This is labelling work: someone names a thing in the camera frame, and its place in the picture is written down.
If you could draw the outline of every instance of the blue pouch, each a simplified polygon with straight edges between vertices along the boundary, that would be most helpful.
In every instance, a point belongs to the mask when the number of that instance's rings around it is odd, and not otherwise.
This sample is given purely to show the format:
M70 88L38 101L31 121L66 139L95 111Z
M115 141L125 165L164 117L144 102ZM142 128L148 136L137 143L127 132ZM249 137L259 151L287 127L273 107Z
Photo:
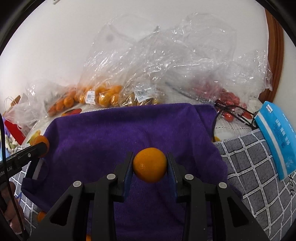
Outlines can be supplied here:
M255 116L270 148L278 171L279 179L284 180L296 170L296 134L282 110L265 101Z

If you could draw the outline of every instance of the round metal pin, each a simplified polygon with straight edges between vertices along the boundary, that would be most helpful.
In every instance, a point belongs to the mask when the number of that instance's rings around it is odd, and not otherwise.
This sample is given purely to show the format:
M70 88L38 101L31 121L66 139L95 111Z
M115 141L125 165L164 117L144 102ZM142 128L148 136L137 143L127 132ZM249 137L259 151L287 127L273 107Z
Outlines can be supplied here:
M224 182L219 183L219 187L221 188L227 188L227 184Z
M107 179L109 179L109 180L113 180L115 177L116 176L113 173L107 175Z
M193 179L193 175L191 175L191 174L186 174L186 175L185 175L185 179L187 179L187 180L192 180L192 179Z
M81 181L75 181L74 183L73 183L73 186L74 187L80 187L81 186Z

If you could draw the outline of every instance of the gray checkered cloth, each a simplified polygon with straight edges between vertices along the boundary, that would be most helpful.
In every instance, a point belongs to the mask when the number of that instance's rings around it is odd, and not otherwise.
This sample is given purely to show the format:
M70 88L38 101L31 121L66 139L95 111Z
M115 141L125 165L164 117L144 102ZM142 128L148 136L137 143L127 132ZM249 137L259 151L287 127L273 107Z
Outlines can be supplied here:
M280 240L296 218L296 173L279 181L269 147L259 130L245 136L216 142L228 166L228 182L243 194L243 203L272 241ZM11 178L25 214L25 228L31 234L38 225L40 209L21 193L28 165Z

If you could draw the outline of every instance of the black wire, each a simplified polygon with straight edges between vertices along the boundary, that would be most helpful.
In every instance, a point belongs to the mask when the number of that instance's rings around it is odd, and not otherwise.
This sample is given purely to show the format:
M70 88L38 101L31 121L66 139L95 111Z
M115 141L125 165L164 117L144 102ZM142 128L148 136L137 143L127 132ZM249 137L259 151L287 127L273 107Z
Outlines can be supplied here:
M234 105L234 104L232 104L232 105L226 105L226 106L223 106L223 107L218 111L218 113L216 114L216 116L215 116L215 118L214 118L214 121L213 121L213 124L212 124L212 139L213 139L213 142L216 141L216 140L215 140L215 136L214 136L214 132L215 132L215 126L216 126L216 122L217 122L217 118L218 118L218 116L219 116L223 111L225 111L225 110L227 110L227 109L229 109L229 108L231 108L231 107L237 107L237 108L240 108L240 109L242 109L242 110L244 110L244 111L250 113L251 115L254 115L254 113L252 113L252 112L250 112L250 111L246 110L245 108L243 108L243 107L241 107L241 106L238 106L238 105Z
M20 228L22 230L22 240L26 241L26 234L25 234L24 226L22 224L22 219L20 217L19 210L18 210L17 205L15 203L14 195L13 195L11 187L10 187L9 177L8 177L8 173L7 173L6 153L5 153L5 135L4 135L5 130L4 130L4 123L3 123L1 113L0 113L0 119L1 119L0 120L0 132L1 132L1 145L0 145L0 147L2 147L1 151L2 151L2 162L3 162L3 166L4 166L4 175L5 175L5 178L6 178L8 192L9 192L10 198L12 200L13 207L14 207L16 213L17 213L17 218L18 218L18 221L20 223Z

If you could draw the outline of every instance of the human hand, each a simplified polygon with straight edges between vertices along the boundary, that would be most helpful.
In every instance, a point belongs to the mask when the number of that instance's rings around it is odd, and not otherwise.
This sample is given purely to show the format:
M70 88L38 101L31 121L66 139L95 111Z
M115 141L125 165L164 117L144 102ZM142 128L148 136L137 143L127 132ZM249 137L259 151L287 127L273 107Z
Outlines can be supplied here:
M9 184L10 184L12 193L14 193L15 192L15 184L13 182L9 182ZM5 200L9 199L9 201L7 203L7 209L4 212L4 217L5 217L5 219L7 221L10 221L9 225L12 228L12 230L16 234L20 234L22 232L22 230L21 230L21 227L20 227L19 220L17 218L17 213L16 213L16 211L15 211L15 209L13 207L13 203L12 203L12 200L11 200L10 195L9 195L8 187L6 187L5 189L3 189L1 191L1 195ZM15 199L15 204L17 205L17 209L18 209L18 211L20 213L22 223L24 225L24 223L25 223L24 212L22 210L22 207L19 205L17 199L15 197L14 197L14 199Z

